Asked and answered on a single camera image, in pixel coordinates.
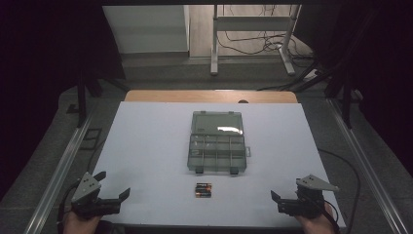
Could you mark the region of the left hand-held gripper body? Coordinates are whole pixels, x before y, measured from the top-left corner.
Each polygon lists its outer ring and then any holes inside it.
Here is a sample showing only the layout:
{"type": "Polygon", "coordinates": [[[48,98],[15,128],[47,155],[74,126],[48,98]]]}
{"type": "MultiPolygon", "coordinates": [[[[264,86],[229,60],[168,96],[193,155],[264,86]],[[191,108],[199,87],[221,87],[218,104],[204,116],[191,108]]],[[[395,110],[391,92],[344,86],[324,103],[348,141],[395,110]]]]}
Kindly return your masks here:
{"type": "Polygon", "coordinates": [[[98,197],[100,188],[100,181],[95,180],[94,175],[85,173],[71,199],[72,211],[81,218],[118,214],[121,201],[100,199],[98,197]]]}

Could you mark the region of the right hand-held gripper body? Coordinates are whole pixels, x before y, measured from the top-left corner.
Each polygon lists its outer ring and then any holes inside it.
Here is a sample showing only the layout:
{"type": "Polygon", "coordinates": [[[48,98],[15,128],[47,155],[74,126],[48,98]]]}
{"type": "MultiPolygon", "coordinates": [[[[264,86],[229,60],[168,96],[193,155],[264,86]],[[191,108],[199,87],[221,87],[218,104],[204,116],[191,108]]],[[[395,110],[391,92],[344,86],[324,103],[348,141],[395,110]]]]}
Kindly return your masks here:
{"type": "Polygon", "coordinates": [[[290,216],[317,218],[324,211],[323,191],[338,191],[339,187],[315,176],[307,175],[296,179],[296,199],[283,199],[277,196],[278,210],[290,216]]]}

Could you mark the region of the clear plastic compartment box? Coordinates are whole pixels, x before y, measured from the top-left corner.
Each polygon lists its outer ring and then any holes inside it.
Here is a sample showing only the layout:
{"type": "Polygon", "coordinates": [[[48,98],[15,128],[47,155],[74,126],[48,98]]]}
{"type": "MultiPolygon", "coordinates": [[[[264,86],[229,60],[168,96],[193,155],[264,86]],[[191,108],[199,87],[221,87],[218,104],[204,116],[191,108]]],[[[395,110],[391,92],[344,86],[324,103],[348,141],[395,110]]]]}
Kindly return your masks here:
{"type": "Polygon", "coordinates": [[[246,155],[241,112],[193,112],[187,160],[190,171],[238,175],[246,169],[246,155]]]}

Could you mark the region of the person's right hand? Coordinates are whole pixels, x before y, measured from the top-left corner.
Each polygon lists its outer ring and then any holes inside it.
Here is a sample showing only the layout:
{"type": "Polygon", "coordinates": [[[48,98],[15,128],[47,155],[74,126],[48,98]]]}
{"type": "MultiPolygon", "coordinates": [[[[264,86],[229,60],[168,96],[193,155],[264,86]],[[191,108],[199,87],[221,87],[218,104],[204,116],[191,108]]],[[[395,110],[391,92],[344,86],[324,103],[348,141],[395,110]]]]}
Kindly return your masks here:
{"type": "Polygon", "coordinates": [[[323,214],[314,219],[297,215],[295,219],[301,224],[305,234],[335,234],[333,224],[323,214]]]}

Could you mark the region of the person's left hand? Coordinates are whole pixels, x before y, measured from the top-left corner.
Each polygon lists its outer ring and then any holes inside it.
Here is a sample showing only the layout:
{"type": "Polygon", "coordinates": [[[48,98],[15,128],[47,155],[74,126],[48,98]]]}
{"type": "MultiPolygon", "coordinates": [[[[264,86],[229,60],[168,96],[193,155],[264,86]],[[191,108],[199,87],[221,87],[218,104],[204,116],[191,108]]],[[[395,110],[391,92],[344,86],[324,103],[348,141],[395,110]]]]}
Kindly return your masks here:
{"type": "Polygon", "coordinates": [[[82,219],[70,212],[64,218],[63,234],[94,234],[101,220],[100,216],[82,219]]]}

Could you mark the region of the white board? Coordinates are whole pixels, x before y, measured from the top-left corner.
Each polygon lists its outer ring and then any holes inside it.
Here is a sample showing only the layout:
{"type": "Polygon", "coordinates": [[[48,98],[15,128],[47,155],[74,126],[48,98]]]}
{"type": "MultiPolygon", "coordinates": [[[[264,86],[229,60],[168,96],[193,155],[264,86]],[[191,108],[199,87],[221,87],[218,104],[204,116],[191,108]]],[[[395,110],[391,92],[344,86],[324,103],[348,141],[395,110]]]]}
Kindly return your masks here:
{"type": "Polygon", "coordinates": [[[110,221],[124,224],[295,227],[278,211],[275,191],[293,198],[296,179],[326,179],[303,108],[298,103],[120,104],[95,169],[106,172],[100,195],[130,197],[110,221]],[[194,111],[241,112],[247,167],[238,176],[196,175],[187,168],[194,111]],[[197,183],[211,183],[210,198],[196,198],[197,183]]]}

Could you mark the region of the black stand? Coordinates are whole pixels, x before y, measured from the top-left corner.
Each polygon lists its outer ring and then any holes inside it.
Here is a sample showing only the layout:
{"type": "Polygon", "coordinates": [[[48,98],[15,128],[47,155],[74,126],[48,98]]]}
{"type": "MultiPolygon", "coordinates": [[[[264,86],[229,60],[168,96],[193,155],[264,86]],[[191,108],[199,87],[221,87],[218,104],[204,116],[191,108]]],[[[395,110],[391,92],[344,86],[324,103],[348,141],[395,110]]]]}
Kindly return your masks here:
{"type": "Polygon", "coordinates": [[[302,93],[314,85],[330,78],[324,94],[327,98],[336,98],[340,91],[342,91],[341,99],[341,117],[345,125],[350,129],[351,124],[351,104],[352,88],[351,76],[348,66],[340,61],[336,65],[328,69],[322,69],[316,76],[308,81],[305,81],[305,76],[313,69],[320,68],[319,61],[314,60],[308,67],[306,67],[293,81],[283,85],[260,88],[260,91],[276,90],[276,91],[291,91],[293,93],[302,93]]]}
{"type": "Polygon", "coordinates": [[[98,83],[98,80],[102,79],[112,86],[119,88],[120,90],[127,93],[130,88],[115,78],[111,78],[108,74],[103,71],[99,71],[96,68],[92,70],[84,71],[79,70],[76,79],[77,88],[77,104],[78,107],[70,106],[67,109],[67,113],[77,113],[78,114],[78,124],[77,127],[80,128],[86,123],[87,118],[87,103],[86,103],[86,91],[89,91],[93,97],[100,97],[102,95],[102,88],[98,83]]]}

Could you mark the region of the wooden table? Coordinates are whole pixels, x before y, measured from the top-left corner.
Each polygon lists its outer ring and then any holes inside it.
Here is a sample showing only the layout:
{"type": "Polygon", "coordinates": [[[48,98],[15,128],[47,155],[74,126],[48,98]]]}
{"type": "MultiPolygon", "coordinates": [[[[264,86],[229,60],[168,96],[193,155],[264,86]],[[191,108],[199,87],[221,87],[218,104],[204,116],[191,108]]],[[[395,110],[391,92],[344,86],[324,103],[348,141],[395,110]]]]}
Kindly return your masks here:
{"type": "Polygon", "coordinates": [[[297,103],[293,92],[235,90],[132,90],[125,101],[208,103],[297,103]]]}

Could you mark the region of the white power strip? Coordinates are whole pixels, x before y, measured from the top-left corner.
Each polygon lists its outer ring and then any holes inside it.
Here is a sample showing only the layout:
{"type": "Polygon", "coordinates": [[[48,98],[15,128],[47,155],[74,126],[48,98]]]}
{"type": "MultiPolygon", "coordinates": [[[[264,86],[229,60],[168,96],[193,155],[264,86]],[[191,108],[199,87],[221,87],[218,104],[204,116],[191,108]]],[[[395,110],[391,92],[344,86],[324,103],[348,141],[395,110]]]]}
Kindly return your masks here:
{"type": "Polygon", "coordinates": [[[320,71],[318,69],[313,69],[312,71],[310,71],[304,78],[303,81],[304,82],[308,82],[312,79],[314,79],[316,76],[318,76],[320,74],[320,71]]]}

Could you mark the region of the white cabinet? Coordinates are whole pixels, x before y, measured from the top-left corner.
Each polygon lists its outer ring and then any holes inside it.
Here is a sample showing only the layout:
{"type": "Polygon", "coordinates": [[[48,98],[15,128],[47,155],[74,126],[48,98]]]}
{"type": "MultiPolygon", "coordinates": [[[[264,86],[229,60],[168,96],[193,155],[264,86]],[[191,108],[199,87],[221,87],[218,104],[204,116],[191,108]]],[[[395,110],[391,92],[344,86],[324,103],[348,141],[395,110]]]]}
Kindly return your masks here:
{"type": "Polygon", "coordinates": [[[106,6],[121,54],[187,53],[189,6],[106,6]]]}

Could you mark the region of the aluminium rail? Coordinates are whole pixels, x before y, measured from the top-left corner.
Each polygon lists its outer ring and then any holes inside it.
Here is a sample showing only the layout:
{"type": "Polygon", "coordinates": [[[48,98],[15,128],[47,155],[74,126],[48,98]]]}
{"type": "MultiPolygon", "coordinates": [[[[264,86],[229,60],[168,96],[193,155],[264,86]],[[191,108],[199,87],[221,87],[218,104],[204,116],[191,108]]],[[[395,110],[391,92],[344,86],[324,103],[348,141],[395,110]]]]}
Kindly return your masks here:
{"type": "Polygon", "coordinates": [[[335,117],[336,122],[342,134],[344,135],[344,138],[350,146],[351,151],[357,160],[358,166],[360,167],[367,183],[369,184],[369,187],[393,233],[413,234],[413,232],[411,232],[407,228],[389,192],[386,190],[386,188],[378,178],[376,172],[373,170],[372,165],[367,158],[367,154],[359,143],[354,131],[350,129],[342,119],[342,112],[340,110],[339,104],[331,98],[328,98],[326,102],[330,110],[332,111],[333,116],[335,117]]]}
{"type": "Polygon", "coordinates": [[[84,123],[75,129],[23,234],[41,234],[93,117],[91,112],[84,123]]]}

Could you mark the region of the white desk frame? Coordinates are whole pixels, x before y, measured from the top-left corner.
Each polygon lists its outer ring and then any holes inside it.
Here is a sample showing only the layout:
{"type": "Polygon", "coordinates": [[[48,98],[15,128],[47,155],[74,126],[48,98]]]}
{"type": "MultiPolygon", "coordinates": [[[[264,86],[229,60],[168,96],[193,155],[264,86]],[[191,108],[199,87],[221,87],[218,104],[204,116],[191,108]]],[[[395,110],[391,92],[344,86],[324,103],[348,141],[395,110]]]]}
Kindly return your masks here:
{"type": "Polygon", "coordinates": [[[213,9],[212,22],[212,45],[210,74],[218,74],[218,37],[219,31],[284,31],[282,44],[277,50],[282,58],[286,73],[290,76],[295,74],[292,60],[287,54],[287,48],[296,24],[300,5],[293,5],[291,15],[288,17],[258,17],[258,16],[222,16],[218,15],[218,7],[213,9]]]}

